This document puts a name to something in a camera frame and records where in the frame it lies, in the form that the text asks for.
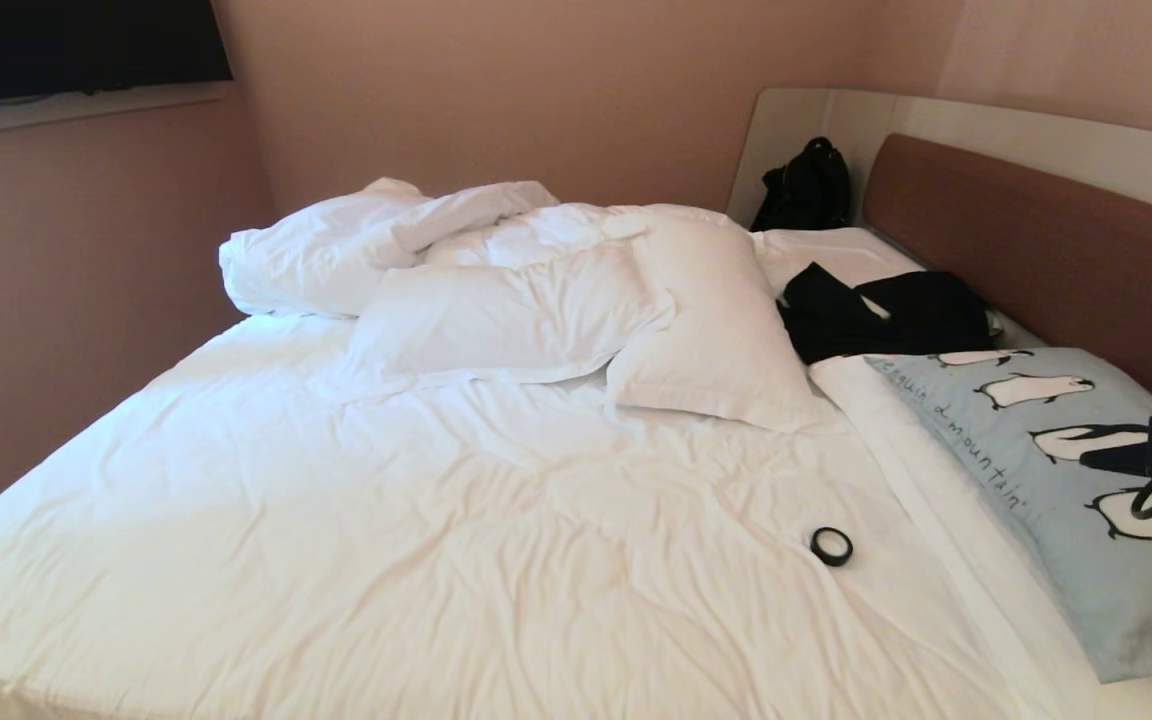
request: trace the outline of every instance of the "mattress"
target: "mattress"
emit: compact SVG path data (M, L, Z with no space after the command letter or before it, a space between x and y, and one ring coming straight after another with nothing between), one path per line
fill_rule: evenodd
M244 320L0 497L0 717L1152 712L950 521L925 430L893 452L863 364L810 434L609 410L600 373L325 404L351 325Z

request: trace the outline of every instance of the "black tape roll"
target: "black tape roll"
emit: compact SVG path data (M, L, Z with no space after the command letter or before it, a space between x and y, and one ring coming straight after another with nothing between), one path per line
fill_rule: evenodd
M841 539L841 541L846 544L847 550L842 552L842 555L832 555L831 553L820 548L820 543L819 543L820 536L826 533L833 533L838 536L838 539ZM831 568L840 568L840 566L847 564L847 561L851 560L851 550L852 550L851 538L847 537L847 533L842 532L842 530L838 530L835 528L820 528L819 530L817 530L817 532L812 533L813 555L818 556L820 559L820 562L831 566Z

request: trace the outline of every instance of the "brown headboard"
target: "brown headboard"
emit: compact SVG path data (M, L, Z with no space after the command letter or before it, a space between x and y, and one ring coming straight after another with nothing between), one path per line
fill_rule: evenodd
M1152 392L1152 205L892 135L864 217L1038 338L1100 355Z

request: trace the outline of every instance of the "light blue pillowcase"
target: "light blue pillowcase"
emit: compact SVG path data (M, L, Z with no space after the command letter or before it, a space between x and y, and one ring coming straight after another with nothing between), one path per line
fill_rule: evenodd
M1152 520L1130 511L1147 478L1079 464L1143 465L1152 396L1071 348L867 361L1015 520L1101 682L1152 675Z

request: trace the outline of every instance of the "pink wall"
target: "pink wall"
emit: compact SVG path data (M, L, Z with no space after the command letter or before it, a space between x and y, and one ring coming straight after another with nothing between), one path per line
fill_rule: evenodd
M288 211L381 174L721 209L758 92L849 81L856 20L880 2L220 5Z
M897 0L852 85L1152 129L1152 0Z
M721 209L763 88L1152 128L1152 0L218 0L279 210L393 174Z
M0 132L0 491L238 318L217 247L271 215L234 92Z

